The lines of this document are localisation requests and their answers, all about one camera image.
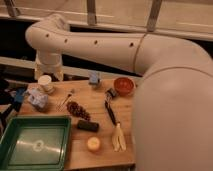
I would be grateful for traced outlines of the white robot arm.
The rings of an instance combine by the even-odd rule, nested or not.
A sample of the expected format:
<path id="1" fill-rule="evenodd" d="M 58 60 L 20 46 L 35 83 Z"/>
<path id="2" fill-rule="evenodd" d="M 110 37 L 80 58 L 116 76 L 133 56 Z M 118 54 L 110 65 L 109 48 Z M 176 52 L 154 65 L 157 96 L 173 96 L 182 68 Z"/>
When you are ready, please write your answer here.
<path id="1" fill-rule="evenodd" d="M 25 37 L 48 55 L 133 75 L 137 171 L 213 171 L 213 58 L 200 45 L 151 33 L 72 32 L 58 14 L 30 25 Z"/>

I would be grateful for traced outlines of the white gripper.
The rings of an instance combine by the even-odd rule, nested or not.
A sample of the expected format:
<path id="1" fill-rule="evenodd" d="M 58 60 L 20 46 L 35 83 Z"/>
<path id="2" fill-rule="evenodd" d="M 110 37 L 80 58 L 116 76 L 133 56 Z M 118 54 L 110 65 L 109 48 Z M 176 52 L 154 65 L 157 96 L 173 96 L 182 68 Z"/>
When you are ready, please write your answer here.
<path id="1" fill-rule="evenodd" d="M 57 53 L 36 52 L 34 78 L 38 80 L 45 73 L 53 74 L 59 81 L 62 81 L 62 55 Z"/>

